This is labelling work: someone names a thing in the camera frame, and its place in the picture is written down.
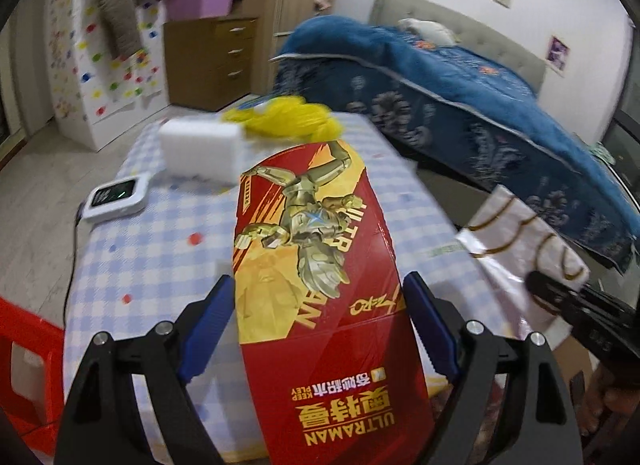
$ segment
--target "pillow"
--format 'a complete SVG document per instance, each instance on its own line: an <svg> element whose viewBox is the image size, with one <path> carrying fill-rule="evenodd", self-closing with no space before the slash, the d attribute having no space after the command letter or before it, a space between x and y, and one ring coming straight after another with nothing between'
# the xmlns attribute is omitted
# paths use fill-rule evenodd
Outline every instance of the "pillow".
<svg viewBox="0 0 640 465"><path fill-rule="evenodd" d="M432 42L436 46L456 45L456 35L441 23L407 19L398 21L398 28L420 36L423 41Z"/></svg>

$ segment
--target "headboard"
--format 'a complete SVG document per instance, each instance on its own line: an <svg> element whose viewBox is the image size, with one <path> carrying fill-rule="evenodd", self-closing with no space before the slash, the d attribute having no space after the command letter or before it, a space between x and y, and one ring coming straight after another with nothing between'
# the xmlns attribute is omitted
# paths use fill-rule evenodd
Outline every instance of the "headboard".
<svg viewBox="0 0 640 465"><path fill-rule="evenodd" d="M545 62L492 28L427 0L376 0L370 25L395 26L399 20L415 18L442 23L460 39L460 46L510 68L529 83L537 94L545 79Z"/></svg>

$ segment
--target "red chair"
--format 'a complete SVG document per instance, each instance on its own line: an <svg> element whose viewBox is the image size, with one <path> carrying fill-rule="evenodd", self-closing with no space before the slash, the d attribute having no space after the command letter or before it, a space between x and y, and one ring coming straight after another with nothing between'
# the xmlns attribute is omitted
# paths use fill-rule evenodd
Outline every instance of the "red chair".
<svg viewBox="0 0 640 465"><path fill-rule="evenodd" d="M11 386L11 354L15 343L44 361L46 420ZM53 456L64 407L62 352L64 332L57 326L0 298L0 406L28 447Z"/></svg>

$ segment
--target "white sponge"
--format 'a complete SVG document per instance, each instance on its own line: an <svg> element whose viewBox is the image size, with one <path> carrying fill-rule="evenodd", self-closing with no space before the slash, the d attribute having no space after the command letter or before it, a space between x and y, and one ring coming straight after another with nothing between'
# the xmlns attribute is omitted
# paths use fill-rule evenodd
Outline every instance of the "white sponge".
<svg viewBox="0 0 640 465"><path fill-rule="evenodd" d="M160 127L159 135L170 174L238 184L244 157L239 124L172 119Z"/></svg>

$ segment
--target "blue blanket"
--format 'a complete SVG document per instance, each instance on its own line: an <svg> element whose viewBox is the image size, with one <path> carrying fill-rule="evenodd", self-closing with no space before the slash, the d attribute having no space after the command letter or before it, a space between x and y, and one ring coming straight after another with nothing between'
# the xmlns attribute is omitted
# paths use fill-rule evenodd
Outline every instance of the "blue blanket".
<svg viewBox="0 0 640 465"><path fill-rule="evenodd" d="M487 190L506 185L563 235L626 268L640 216L531 88L463 48L425 47L394 28L314 18L284 45L274 92L368 115Z"/></svg>

